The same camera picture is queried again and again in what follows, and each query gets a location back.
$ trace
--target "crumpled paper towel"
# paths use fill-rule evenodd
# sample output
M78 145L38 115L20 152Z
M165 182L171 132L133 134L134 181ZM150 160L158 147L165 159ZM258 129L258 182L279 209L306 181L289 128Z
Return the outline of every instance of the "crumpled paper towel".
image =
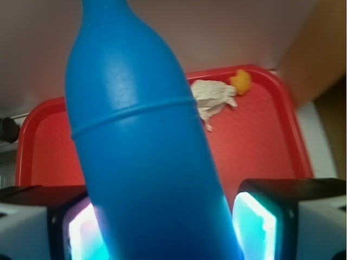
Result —
M237 107L237 103L233 98L237 94L236 88L224 82L196 80L191 85L191 91L197 101L200 118L209 132L213 130L209 123L210 117L222 111L226 104L233 108Z

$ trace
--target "blue light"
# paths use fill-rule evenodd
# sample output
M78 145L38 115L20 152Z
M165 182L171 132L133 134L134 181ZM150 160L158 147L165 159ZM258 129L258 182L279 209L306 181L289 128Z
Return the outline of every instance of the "blue light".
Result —
M72 260L110 258L91 203L69 223L69 237Z
M277 219L248 192L235 198L233 224L245 259L275 258Z

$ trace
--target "bottle neck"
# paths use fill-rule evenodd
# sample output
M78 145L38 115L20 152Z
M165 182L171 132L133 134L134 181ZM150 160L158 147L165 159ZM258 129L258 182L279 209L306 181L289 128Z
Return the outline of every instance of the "bottle neck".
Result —
M103 21L128 14L131 9L126 0L82 0L83 20Z

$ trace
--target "plastic bottle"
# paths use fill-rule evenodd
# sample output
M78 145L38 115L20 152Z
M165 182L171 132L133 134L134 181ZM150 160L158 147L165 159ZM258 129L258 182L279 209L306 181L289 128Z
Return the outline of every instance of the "plastic bottle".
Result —
M111 258L240 258L196 103L174 54L125 0L82 0L82 9L66 104Z

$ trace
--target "yellow rubber duck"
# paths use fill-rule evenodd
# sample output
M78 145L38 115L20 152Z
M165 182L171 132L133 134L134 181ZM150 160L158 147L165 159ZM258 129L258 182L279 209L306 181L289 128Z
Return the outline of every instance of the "yellow rubber duck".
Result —
M250 89L250 74L243 69L236 71L236 76L229 78L230 84L237 90L238 95L245 95Z

